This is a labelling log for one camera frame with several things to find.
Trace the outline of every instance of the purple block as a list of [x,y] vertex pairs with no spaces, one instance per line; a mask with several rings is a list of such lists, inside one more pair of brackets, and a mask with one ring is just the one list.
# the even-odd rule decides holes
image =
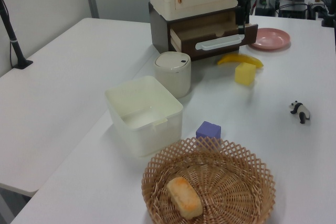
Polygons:
[[216,125],[216,124],[212,124],[209,122],[204,121],[202,123],[202,125],[198,128],[198,130],[196,131],[196,138],[199,137],[209,137],[209,138],[217,138],[219,139],[221,137],[221,127]]

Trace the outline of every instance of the toy banana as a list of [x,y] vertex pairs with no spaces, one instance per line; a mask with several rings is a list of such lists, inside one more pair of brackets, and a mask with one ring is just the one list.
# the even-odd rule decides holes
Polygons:
[[238,53],[231,53],[224,55],[218,62],[217,65],[225,63],[225,62],[232,62],[232,61],[238,61],[238,62],[246,62],[253,65],[256,65],[257,68],[262,68],[264,64],[258,60],[257,58],[254,58],[250,55],[244,55],[244,54],[238,54]]

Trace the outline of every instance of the drawer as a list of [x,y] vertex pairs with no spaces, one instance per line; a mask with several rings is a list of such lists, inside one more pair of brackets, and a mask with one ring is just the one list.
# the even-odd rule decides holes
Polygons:
[[238,37],[235,11],[229,10],[170,24],[170,44],[174,50],[196,60],[238,50],[239,46],[254,43],[257,30],[258,25],[246,24],[244,39],[224,43],[227,36]]

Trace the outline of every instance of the brown drawer unit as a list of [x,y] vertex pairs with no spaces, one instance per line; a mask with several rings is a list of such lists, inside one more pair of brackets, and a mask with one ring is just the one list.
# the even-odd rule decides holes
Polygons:
[[258,25],[246,24],[245,38],[239,44],[196,49],[197,44],[238,34],[234,8],[171,21],[165,20],[151,3],[149,12],[153,45],[160,53],[179,51],[188,54],[191,60],[198,60],[235,51],[256,41]]

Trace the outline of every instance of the wicker basket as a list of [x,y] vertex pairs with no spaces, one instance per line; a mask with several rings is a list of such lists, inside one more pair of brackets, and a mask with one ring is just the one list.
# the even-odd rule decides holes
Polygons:
[[[201,198],[203,214],[184,219],[166,184],[184,177]],[[188,138],[156,154],[142,178],[142,195],[154,223],[264,223],[275,203],[273,176],[266,164],[240,145]]]

